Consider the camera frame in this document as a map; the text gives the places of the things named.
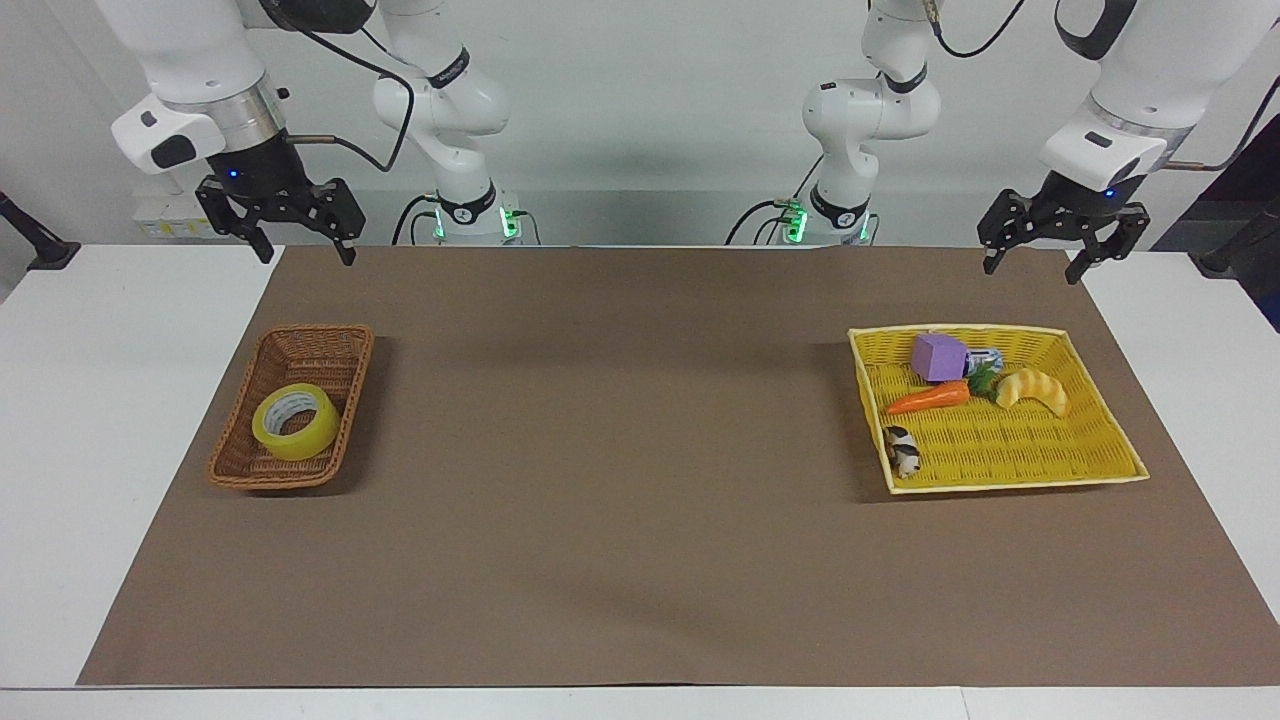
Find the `orange carrot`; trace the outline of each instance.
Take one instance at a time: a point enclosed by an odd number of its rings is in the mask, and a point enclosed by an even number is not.
[[[893,401],[884,411],[890,415],[899,413],[911,413],[913,410],[928,410],[931,407],[951,407],[969,402],[969,383],[964,380],[950,380],[929,389],[914,392]]]
[[[900,397],[884,409],[890,415],[929,410],[932,407],[954,407],[969,402],[970,397],[992,398],[995,396],[996,369],[992,363],[983,363],[963,380],[950,380],[929,389]]]

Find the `yellow woven tray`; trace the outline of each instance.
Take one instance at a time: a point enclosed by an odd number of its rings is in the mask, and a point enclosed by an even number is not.
[[[923,332],[947,333],[969,347],[1000,348],[1002,375],[1021,368],[1053,375],[1066,388],[1070,411],[1060,419],[1036,400],[1002,410],[974,398],[960,407],[888,418],[883,409],[890,402],[928,387],[911,370],[911,347]],[[851,329],[849,342],[872,442],[892,493],[1128,483],[1149,477],[1064,331],[900,325]],[[906,428],[920,448],[920,471],[905,480],[893,475],[884,455],[886,425]]]

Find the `brown paper sheet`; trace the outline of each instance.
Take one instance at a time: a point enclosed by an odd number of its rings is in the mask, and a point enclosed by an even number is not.
[[[79,682],[1280,684],[1280,628],[1062,254],[980,258],[291,247]],[[1152,479],[891,498],[845,331],[927,322],[1069,331]],[[379,336],[343,471],[210,487],[280,323]]]

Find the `white table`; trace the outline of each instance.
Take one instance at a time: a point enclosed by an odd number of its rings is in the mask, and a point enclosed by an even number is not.
[[[0,717],[1280,717],[1280,687],[68,689],[271,270],[86,246],[0,306]],[[1181,255],[1087,287],[1280,616],[1280,336]]]

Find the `yellow tape roll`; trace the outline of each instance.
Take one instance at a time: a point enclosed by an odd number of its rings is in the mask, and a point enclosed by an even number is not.
[[[315,410],[315,418],[301,430],[282,436],[289,418]],[[338,437],[338,409],[319,387],[294,383],[266,396],[253,411],[253,437],[280,460],[307,460],[324,452]]]

